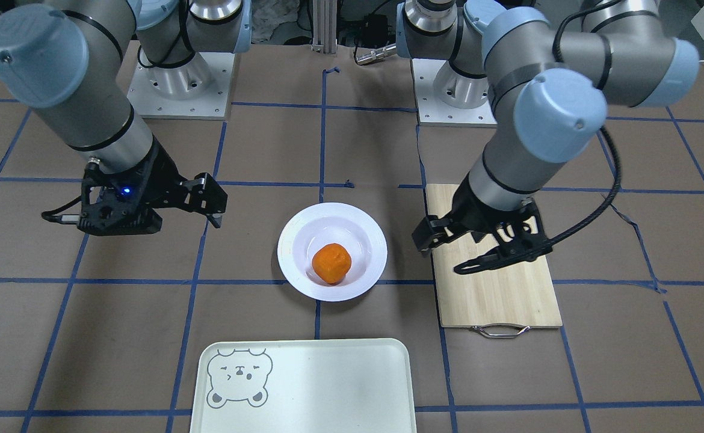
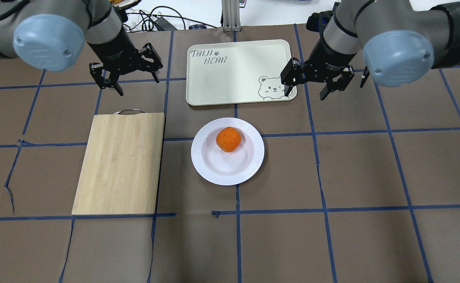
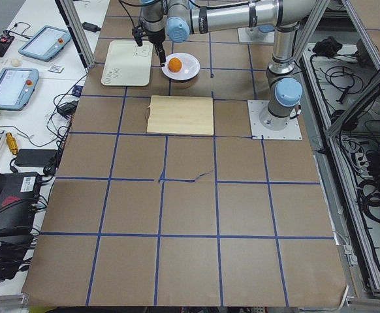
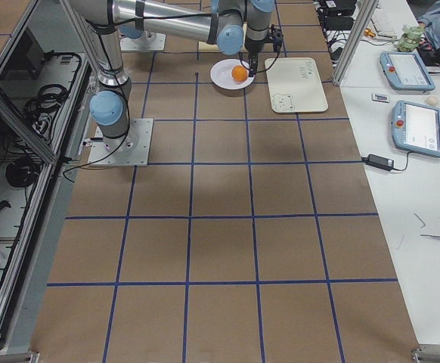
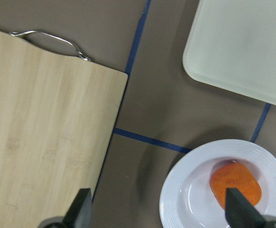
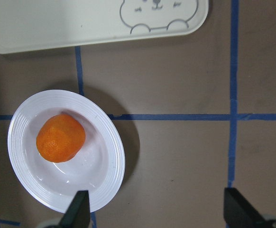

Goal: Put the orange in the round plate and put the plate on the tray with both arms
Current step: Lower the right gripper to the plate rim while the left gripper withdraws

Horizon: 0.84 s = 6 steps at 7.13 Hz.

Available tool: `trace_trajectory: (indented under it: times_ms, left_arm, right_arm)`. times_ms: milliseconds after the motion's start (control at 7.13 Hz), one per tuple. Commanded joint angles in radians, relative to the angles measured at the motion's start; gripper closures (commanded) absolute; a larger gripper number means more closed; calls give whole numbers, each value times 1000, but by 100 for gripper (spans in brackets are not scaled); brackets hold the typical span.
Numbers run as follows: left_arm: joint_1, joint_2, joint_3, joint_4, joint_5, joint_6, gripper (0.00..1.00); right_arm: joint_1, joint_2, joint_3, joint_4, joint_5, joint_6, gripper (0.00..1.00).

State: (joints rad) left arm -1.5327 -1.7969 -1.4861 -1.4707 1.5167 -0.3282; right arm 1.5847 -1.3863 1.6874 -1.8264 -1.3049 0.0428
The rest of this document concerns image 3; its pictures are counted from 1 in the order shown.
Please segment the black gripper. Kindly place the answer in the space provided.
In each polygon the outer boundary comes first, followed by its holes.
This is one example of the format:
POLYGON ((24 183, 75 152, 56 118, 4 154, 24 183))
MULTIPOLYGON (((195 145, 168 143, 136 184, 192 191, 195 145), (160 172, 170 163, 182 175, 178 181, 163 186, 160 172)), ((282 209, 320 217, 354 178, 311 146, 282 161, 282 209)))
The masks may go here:
POLYGON ((165 41, 164 19, 157 18, 152 21, 144 18, 144 29, 148 40, 155 45, 155 52, 159 58, 160 67, 164 67, 166 63, 166 54, 163 48, 163 42, 165 41))

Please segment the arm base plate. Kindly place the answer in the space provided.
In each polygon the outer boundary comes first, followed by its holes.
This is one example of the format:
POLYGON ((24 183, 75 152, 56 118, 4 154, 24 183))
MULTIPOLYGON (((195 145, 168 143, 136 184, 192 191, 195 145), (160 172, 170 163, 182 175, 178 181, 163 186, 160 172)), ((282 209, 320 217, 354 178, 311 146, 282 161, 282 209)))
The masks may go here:
POLYGON ((302 140, 296 109, 288 117, 274 117, 268 100, 248 100, 251 137, 255 140, 302 140))
POLYGON ((249 27, 238 28, 238 40, 242 44, 272 45, 274 37, 274 32, 261 34, 251 32, 249 27))

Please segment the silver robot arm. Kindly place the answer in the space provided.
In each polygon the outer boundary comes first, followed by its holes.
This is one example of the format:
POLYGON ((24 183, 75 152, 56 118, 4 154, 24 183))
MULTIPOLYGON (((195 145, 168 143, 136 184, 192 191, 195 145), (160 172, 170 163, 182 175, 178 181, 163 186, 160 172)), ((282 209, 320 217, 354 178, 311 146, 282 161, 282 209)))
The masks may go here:
POLYGON ((271 24, 264 24, 260 26, 256 26, 250 29, 253 33, 261 33, 261 34, 268 34, 271 32, 274 32, 275 27, 271 24))
POLYGON ((297 31, 300 21, 316 4, 316 1, 244 1, 206 7, 190 1, 141 1, 143 19, 132 28, 132 35, 139 46, 142 38, 147 37, 155 47, 160 64, 165 65, 163 42, 166 38, 179 43, 191 34, 239 28, 245 28, 253 40, 273 34, 272 59, 266 70, 271 95, 268 112, 285 118, 298 103, 283 97, 284 92, 299 86, 290 77, 297 59, 297 31))

